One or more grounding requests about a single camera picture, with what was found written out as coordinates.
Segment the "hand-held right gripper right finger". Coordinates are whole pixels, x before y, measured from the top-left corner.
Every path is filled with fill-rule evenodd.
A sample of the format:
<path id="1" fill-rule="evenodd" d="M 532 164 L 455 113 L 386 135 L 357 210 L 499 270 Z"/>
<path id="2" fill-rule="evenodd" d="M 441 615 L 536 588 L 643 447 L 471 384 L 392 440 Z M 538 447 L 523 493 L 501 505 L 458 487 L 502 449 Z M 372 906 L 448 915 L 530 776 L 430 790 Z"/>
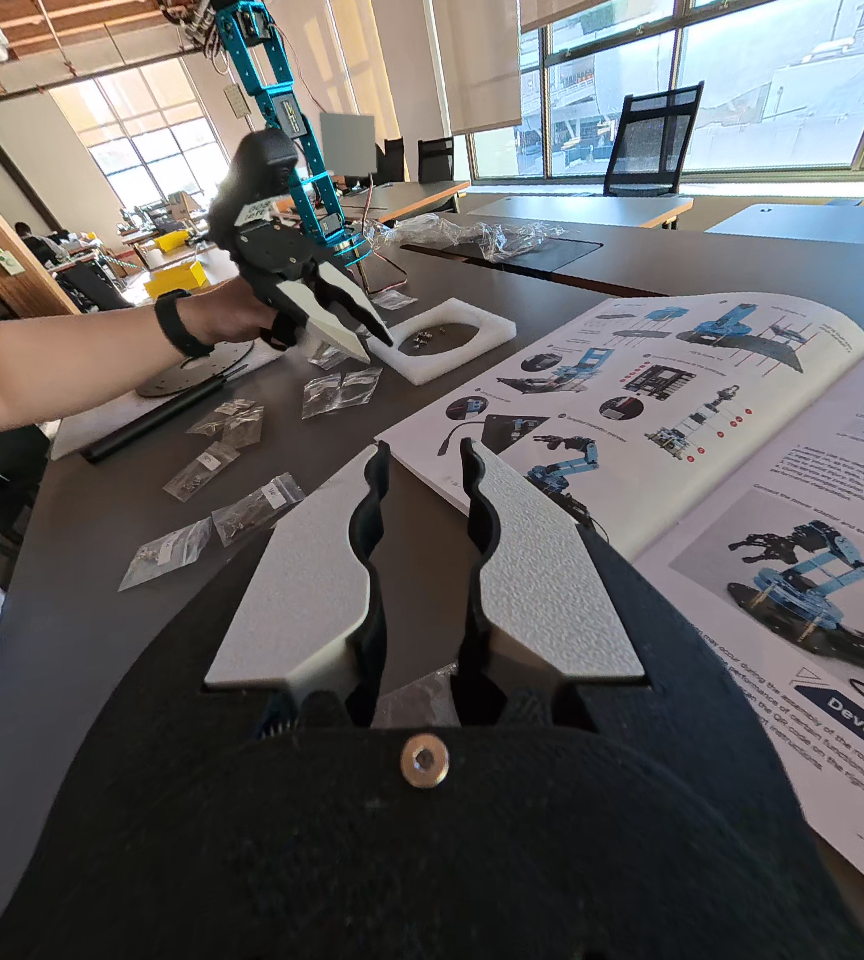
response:
<path id="1" fill-rule="evenodd" d="M 645 678 L 580 524 L 478 440 L 461 444 L 471 571 L 460 670 L 511 685 Z"/>

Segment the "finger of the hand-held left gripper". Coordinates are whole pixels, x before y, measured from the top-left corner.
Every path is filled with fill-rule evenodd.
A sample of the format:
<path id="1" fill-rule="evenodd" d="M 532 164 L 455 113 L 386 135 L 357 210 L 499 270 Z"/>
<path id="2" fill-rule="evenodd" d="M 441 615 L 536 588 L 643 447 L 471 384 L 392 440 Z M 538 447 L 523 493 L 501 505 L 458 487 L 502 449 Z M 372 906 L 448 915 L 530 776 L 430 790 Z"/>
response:
<path id="1" fill-rule="evenodd" d="M 364 290 L 327 259 L 317 263 L 317 301 L 325 308 L 339 304 L 370 336 L 387 347 L 393 346 L 390 330 Z"/>
<path id="2" fill-rule="evenodd" d="M 318 303 L 312 289 L 301 281 L 285 280 L 276 285 L 276 293 L 292 309 L 295 322 L 319 340 L 362 363 L 367 363 L 369 354 L 359 337 L 337 315 Z"/>

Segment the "white foam frame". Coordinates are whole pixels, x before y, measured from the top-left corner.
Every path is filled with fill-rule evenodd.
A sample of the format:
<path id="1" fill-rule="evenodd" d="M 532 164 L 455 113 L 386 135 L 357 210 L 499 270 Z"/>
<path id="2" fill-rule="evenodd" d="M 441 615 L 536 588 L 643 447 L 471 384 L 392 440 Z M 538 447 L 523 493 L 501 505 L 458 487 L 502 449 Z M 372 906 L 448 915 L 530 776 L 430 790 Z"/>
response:
<path id="1" fill-rule="evenodd" d="M 418 334 L 439 329 L 468 329 L 474 334 L 464 343 L 437 354 L 404 352 L 403 345 Z M 516 335 L 517 327 L 512 320 L 451 297 L 391 327 L 391 345 L 369 335 L 366 348 L 409 383 L 422 386 L 512 341 Z"/>

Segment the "robot arm instruction booklet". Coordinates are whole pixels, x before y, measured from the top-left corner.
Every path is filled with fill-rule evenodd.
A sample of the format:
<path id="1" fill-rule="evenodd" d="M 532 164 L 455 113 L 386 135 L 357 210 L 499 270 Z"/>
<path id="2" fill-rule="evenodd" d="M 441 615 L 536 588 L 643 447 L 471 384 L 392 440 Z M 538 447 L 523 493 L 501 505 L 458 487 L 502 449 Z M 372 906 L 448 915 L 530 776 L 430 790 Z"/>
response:
<path id="1" fill-rule="evenodd" d="M 480 440 L 705 635 L 864 875 L 864 332 L 787 294 L 613 299 L 379 435 L 464 513 Z"/>

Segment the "person's left forearm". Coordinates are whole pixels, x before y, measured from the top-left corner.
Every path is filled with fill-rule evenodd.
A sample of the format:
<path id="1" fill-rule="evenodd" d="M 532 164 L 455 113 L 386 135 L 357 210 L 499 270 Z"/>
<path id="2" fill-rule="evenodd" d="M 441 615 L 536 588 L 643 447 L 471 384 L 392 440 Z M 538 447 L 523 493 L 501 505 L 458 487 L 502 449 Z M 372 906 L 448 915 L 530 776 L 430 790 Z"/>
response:
<path id="1" fill-rule="evenodd" d="M 0 321 L 0 432 L 92 409 L 179 357 L 150 306 Z"/>

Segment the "dark grey desk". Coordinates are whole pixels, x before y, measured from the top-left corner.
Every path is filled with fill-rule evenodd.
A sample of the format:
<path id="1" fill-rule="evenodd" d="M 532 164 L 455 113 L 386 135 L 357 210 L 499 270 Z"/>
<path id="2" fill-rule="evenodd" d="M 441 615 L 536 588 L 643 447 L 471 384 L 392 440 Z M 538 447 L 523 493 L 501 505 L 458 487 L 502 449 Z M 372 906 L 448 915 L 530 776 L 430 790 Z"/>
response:
<path id="1" fill-rule="evenodd" d="M 454 270 L 468 263 L 402 253 L 418 303 L 393 321 L 457 297 Z M 199 496 L 176 502 L 164 483 L 190 461 L 190 411 L 98 465 L 78 455 L 45 475 L 0 620 L 0 915 L 26 869 L 54 797 L 90 726 L 121 678 L 161 629 L 235 557 L 212 543 L 193 565 L 123 593 L 117 588 L 138 546 L 193 522 L 255 489 L 280 470 L 307 490 L 330 477 L 374 434 L 462 385 L 522 347 L 438 382 L 414 388 L 381 376 L 372 401 L 339 414 L 301 419 L 311 368 L 290 352 L 234 384 L 267 404 L 270 425 L 257 452 L 229 468 Z"/>

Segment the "dark neighbouring desk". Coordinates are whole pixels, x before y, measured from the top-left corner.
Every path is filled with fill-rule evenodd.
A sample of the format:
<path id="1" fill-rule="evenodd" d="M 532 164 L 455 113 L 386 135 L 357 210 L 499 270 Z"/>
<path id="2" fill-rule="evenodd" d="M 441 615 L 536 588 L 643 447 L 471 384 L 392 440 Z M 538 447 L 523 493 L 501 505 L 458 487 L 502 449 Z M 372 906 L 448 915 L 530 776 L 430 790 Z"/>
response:
<path id="1" fill-rule="evenodd" d="M 808 299 L 845 314 L 864 331 L 864 244 L 578 223 L 559 238 L 583 256 L 550 270 L 491 264 L 473 246 L 410 252 L 468 263 L 453 270 L 458 293 L 480 306 L 510 307 L 531 344 L 577 311 L 607 297 L 756 292 Z"/>

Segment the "wooden-edged table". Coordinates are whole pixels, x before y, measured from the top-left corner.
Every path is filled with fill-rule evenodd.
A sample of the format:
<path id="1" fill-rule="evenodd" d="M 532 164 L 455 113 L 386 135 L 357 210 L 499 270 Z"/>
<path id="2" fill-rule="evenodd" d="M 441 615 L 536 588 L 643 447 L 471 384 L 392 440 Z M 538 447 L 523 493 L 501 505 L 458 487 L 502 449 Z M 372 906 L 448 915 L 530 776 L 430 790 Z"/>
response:
<path id="1" fill-rule="evenodd" d="M 340 198 L 348 222 L 390 223 L 438 210 L 454 210 L 457 198 L 472 186 L 469 179 L 434 183 L 395 182 Z"/>

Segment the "black wristwatch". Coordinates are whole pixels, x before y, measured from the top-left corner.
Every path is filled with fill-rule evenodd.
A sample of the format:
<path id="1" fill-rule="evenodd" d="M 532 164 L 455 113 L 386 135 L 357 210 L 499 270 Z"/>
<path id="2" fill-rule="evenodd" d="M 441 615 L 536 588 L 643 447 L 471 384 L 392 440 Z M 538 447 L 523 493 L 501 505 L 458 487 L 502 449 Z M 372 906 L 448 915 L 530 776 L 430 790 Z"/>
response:
<path id="1" fill-rule="evenodd" d="M 214 346 L 201 342 L 186 328 L 179 315 L 177 304 L 191 296 L 190 291 L 182 289 L 161 294 L 153 304 L 153 312 L 162 333 L 172 347 L 186 359 L 199 359 L 209 356 L 213 352 Z"/>

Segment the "crumpled clear plastic wrap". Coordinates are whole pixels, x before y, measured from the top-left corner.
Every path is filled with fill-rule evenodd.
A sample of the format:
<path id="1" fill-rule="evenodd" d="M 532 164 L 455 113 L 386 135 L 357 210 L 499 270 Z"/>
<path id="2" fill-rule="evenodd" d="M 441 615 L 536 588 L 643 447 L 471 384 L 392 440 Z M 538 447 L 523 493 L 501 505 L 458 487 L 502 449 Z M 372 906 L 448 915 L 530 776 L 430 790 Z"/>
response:
<path id="1" fill-rule="evenodd" d="M 444 250 L 471 244 L 491 263 L 506 262 L 536 252 L 563 234 L 565 229 L 551 222 L 527 221 L 515 225 L 473 220 L 467 224 L 453 222 L 433 212 L 397 220 L 395 224 L 377 220 L 364 223 L 364 236 L 373 245 L 412 244 Z"/>

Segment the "round black metal plate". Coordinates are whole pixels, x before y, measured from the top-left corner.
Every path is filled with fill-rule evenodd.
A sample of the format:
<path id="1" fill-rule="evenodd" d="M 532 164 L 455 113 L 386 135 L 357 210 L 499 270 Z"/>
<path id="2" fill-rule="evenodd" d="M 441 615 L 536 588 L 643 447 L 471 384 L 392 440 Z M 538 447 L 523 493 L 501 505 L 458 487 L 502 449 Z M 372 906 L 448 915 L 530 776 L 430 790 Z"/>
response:
<path id="1" fill-rule="evenodd" d="M 247 358 L 254 345 L 254 340 L 218 343 L 210 354 L 188 358 L 176 366 L 171 366 L 146 380 L 135 391 L 144 399 L 170 397 L 196 388 L 211 378 L 222 378 Z"/>

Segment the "black tube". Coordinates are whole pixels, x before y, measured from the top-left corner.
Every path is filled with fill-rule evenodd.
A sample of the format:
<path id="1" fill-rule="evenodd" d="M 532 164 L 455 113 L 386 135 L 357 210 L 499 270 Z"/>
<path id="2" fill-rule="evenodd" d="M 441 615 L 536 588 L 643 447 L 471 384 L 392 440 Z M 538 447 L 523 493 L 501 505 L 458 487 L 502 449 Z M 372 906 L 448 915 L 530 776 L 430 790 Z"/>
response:
<path id="1" fill-rule="evenodd" d="M 78 453 L 90 464 L 98 464 L 119 451 L 131 446 L 138 439 L 149 435 L 160 426 L 173 420 L 199 402 L 209 399 L 223 389 L 227 376 L 216 374 L 198 386 L 177 394 L 155 409 L 138 416 L 107 436 L 79 450 Z"/>

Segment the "white foam sheet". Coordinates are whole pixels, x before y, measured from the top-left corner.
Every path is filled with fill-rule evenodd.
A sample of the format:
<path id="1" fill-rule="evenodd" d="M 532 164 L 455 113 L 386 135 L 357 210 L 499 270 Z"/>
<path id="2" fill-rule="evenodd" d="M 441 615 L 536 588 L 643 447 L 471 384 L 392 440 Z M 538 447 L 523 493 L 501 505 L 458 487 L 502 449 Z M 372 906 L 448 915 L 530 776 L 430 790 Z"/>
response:
<path id="1" fill-rule="evenodd" d="M 226 376 L 230 380 L 242 377 L 245 373 L 266 366 L 281 356 L 280 352 L 273 350 L 264 341 L 256 340 L 252 352 Z M 178 393 L 145 399 L 132 390 L 84 413 L 65 418 L 61 421 L 53 439 L 50 459 L 54 462 L 69 454 L 77 453 L 176 395 Z"/>

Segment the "beige roller blind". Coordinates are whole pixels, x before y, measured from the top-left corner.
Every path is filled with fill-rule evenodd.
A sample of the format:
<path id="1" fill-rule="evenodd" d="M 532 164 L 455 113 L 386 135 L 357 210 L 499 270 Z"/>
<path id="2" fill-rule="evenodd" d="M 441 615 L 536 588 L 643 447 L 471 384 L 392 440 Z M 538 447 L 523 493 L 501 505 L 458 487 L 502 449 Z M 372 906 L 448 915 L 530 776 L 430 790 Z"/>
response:
<path id="1" fill-rule="evenodd" d="M 517 1 L 433 1 L 450 131 L 467 136 L 522 119 Z"/>

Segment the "black mesh office chair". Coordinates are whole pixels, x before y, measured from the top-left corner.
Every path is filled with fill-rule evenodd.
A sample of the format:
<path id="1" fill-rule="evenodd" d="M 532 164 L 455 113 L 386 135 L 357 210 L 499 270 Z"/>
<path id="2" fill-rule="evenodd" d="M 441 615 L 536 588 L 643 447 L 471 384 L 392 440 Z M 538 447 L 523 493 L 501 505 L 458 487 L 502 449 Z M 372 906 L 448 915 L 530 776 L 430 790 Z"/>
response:
<path id="1" fill-rule="evenodd" d="M 665 197 L 678 186 L 696 123 L 704 82 L 625 97 L 603 193 Z"/>

